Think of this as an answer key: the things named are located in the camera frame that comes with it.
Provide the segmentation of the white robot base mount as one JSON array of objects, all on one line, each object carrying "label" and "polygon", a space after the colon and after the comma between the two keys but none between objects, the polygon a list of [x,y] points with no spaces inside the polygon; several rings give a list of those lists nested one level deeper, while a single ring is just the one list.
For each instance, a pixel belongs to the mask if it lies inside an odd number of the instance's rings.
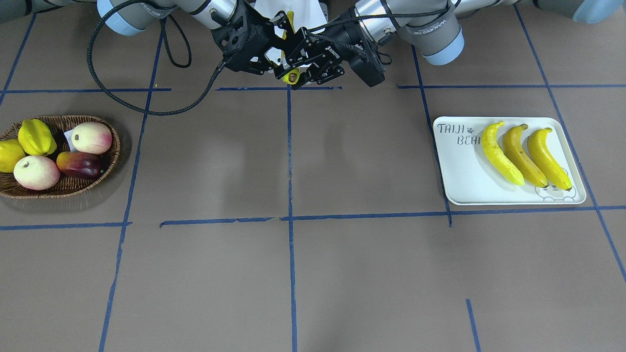
[{"label": "white robot base mount", "polygon": [[295,29],[322,26],[328,22],[318,0],[255,0],[253,8],[266,18],[274,18],[280,11],[293,12]]}]

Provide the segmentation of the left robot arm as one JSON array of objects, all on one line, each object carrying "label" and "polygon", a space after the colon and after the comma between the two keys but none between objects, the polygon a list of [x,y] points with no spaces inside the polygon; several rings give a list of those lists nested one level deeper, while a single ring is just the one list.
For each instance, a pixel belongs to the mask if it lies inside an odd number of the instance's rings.
[{"label": "left robot arm", "polygon": [[358,0],[346,13],[324,24],[302,26],[313,53],[324,50],[322,62],[312,63],[306,82],[333,79],[326,64],[350,62],[352,70],[369,86],[384,80],[376,53],[398,36],[420,50],[434,66],[460,56],[465,39],[460,19],[487,7],[509,5],[509,0]]}]

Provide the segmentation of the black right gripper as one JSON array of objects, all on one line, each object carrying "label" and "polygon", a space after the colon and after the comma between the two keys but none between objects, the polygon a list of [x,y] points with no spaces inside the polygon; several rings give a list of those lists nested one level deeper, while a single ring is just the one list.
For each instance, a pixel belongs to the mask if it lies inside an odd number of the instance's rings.
[{"label": "black right gripper", "polygon": [[295,33],[286,11],[279,11],[269,20],[250,5],[236,5],[228,20],[217,10],[212,10],[210,16],[220,25],[212,30],[213,40],[221,49],[225,67],[234,72],[270,73],[280,64],[269,60],[267,51],[296,48]]}]

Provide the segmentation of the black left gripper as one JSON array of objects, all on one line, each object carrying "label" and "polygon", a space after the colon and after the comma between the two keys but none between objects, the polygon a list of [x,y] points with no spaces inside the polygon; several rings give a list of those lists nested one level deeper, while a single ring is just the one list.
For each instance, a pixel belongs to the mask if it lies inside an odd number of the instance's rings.
[{"label": "black left gripper", "polygon": [[[343,62],[347,62],[354,54],[361,54],[364,50],[373,51],[382,62],[373,43],[366,38],[360,25],[355,22],[330,26],[319,34],[331,45]],[[320,43],[315,42],[310,29],[300,28],[295,31],[286,28],[282,40],[281,68],[311,65],[300,73],[295,88],[301,88],[309,83],[321,85],[345,74],[342,65],[327,66],[327,53]]]}]

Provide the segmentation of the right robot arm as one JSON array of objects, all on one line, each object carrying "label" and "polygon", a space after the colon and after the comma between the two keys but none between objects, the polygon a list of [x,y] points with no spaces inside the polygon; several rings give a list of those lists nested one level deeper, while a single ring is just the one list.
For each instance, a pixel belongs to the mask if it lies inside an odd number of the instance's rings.
[{"label": "right robot arm", "polygon": [[139,34],[181,9],[210,29],[234,72],[263,74],[277,71],[282,62],[269,54],[278,53],[283,43],[276,29],[286,23],[284,11],[269,18],[246,0],[97,0],[95,5],[104,25],[124,36]]}]

